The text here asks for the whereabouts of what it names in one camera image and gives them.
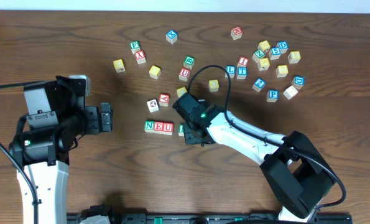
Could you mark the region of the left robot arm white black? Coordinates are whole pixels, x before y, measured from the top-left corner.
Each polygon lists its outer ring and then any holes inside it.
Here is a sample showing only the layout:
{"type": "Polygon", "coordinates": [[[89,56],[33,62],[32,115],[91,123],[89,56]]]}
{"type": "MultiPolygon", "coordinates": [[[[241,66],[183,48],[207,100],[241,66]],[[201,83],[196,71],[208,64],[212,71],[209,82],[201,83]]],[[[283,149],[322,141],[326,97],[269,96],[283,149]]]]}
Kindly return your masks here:
{"type": "Polygon", "coordinates": [[[91,80],[57,76],[24,85],[28,113],[21,117],[9,152],[26,176],[17,176],[24,223],[66,223],[69,152],[78,138],[113,129],[109,103],[86,106],[91,80]]]}

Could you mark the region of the blue P block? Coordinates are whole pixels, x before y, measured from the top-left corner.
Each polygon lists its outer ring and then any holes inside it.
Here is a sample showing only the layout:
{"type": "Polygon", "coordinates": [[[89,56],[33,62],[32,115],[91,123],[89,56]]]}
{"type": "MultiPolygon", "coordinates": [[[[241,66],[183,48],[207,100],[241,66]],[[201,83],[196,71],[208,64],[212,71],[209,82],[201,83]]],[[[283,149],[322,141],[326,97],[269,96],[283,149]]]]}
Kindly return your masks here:
{"type": "Polygon", "coordinates": [[[267,92],[266,101],[269,103],[274,103],[279,99],[279,91],[278,90],[269,90],[267,92]]]}

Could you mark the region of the green N block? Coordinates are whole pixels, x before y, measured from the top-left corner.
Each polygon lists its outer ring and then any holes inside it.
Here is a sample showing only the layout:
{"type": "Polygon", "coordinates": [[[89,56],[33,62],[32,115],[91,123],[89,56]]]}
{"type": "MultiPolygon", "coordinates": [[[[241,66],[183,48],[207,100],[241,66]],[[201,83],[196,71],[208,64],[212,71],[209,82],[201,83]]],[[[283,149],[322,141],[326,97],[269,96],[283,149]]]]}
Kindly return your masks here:
{"type": "Polygon", "coordinates": [[[147,133],[153,133],[154,132],[154,121],[145,121],[144,131],[147,133]]]}

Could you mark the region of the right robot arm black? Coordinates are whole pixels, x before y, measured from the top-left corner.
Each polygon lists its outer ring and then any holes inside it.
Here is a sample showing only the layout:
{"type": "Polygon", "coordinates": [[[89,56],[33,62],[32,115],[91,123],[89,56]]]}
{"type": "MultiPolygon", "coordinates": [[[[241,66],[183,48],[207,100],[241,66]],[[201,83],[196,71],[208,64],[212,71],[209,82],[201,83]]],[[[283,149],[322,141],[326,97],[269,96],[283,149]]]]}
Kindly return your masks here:
{"type": "Polygon", "coordinates": [[[338,182],[330,166],[306,135],[290,136],[257,128],[224,106],[209,105],[186,93],[174,104],[184,119],[186,144],[228,146],[257,163],[283,206],[279,220],[308,222],[321,200],[338,182]]]}

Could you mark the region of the red E block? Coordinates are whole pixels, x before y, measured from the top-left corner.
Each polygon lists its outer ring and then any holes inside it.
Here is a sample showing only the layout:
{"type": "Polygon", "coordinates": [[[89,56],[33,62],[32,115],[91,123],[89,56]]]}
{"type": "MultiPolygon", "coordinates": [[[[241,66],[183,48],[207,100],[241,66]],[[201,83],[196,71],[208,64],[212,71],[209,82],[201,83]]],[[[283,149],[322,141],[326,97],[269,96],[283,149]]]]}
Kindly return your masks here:
{"type": "Polygon", "coordinates": [[[163,134],[164,133],[164,123],[155,121],[153,131],[156,134],[163,134]]]}

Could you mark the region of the yellow S block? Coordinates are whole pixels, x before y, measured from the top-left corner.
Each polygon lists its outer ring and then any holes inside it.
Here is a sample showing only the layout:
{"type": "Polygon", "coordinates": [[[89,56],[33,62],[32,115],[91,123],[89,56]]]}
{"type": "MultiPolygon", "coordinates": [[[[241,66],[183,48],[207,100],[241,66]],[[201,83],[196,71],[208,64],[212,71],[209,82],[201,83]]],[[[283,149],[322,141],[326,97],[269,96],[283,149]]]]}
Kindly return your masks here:
{"type": "Polygon", "coordinates": [[[288,66],[286,65],[278,65],[275,70],[275,74],[277,78],[284,78],[287,76],[288,73],[289,73],[289,70],[288,70],[288,66]]]}

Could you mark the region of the green R block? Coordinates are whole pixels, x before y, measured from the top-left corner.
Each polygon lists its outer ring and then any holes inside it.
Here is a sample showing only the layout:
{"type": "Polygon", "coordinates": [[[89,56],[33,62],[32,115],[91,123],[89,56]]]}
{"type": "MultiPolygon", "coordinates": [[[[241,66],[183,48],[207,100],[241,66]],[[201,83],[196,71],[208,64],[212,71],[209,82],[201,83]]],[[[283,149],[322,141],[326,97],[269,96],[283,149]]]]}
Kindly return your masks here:
{"type": "Polygon", "coordinates": [[[178,135],[179,136],[184,136],[184,126],[183,124],[180,124],[178,127],[178,135]]]}

